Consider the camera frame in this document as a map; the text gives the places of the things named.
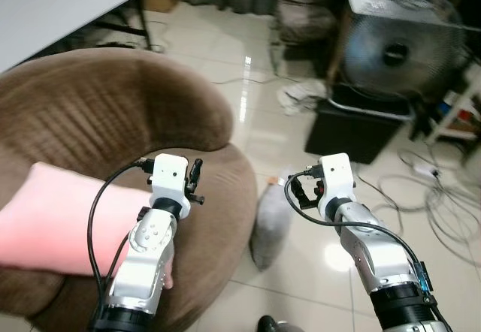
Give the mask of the brown round fabric sofa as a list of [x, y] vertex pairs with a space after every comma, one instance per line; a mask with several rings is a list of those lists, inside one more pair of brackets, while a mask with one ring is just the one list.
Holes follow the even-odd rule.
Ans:
[[0, 209], [36, 161], [104, 179], [165, 152], [201, 159], [205, 198], [178, 225], [171, 278], [150, 332], [188, 332], [247, 250], [257, 186], [231, 143], [228, 99], [198, 71], [133, 48], [82, 48], [0, 74]]

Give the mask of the pink pillow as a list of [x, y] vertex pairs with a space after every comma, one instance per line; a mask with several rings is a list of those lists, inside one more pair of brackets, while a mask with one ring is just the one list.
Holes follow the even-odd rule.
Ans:
[[[0, 267], [92, 276], [87, 253], [89, 209], [103, 181], [37, 161], [0, 209]], [[94, 212], [92, 243], [100, 274], [135, 224], [148, 192], [111, 185]]]

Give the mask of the black box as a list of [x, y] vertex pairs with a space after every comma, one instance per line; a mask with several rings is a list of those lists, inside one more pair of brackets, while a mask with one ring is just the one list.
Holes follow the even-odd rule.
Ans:
[[304, 151], [313, 155], [344, 152], [359, 164], [372, 163], [415, 116], [404, 99], [366, 96], [344, 84], [334, 85], [330, 95], [317, 103], [315, 112]]

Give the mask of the white crumpled cloth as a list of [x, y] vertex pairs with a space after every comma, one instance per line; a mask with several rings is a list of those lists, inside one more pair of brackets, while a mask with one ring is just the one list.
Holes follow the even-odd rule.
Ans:
[[327, 95], [328, 89], [319, 79], [296, 82], [276, 92], [279, 106], [287, 116], [313, 111], [317, 102], [326, 101]]

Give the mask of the white power strip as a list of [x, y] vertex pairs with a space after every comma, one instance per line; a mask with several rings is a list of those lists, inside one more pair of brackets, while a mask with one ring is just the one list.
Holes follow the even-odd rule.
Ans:
[[412, 164], [411, 170], [417, 177], [426, 180], [437, 180], [440, 178], [440, 170], [435, 164], [428, 163], [428, 161], [415, 161]]

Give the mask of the grey round electric fan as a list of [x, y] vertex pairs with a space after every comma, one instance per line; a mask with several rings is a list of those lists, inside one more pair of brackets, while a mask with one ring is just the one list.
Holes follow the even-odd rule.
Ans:
[[375, 99], [418, 98], [460, 67], [465, 44], [448, 0], [376, 0], [353, 20], [341, 74]]

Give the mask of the white shelf rack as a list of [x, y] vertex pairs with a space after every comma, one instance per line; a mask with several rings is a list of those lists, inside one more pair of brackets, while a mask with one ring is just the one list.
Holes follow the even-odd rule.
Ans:
[[429, 119], [430, 132], [426, 143], [436, 143], [440, 137], [454, 137], [459, 140], [479, 139], [479, 127], [471, 131], [454, 128], [457, 120], [464, 120], [467, 125], [473, 118], [480, 119], [479, 112], [474, 108], [475, 99], [479, 100], [481, 93], [481, 67], [480, 62], [471, 63], [461, 74], [463, 88], [454, 89], [450, 101], [444, 99], [440, 106], [447, 106], [446, 110], [439, 111], [439, 119]]

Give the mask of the grey stuffed bag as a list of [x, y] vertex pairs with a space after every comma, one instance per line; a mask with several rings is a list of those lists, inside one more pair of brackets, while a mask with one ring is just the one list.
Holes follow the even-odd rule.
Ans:
[[330, 0], [277, 0], [275, 17], [285, 44], [325, 39], [337, 25]]

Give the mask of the white table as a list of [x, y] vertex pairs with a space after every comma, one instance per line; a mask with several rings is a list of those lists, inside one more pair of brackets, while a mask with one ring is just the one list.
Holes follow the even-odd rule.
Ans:
[[0, 0], [0, 74], [134, 0]]

